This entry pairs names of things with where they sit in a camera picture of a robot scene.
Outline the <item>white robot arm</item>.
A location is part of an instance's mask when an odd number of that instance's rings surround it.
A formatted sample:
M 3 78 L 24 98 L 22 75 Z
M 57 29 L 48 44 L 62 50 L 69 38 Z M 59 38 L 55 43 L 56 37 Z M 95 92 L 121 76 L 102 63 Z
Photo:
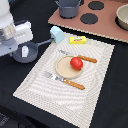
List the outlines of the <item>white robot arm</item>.
M 18 49 L 18 45 L 33 39 L 31 23 L 14 24 L 8 0 L 0 0 L 0 56 Z

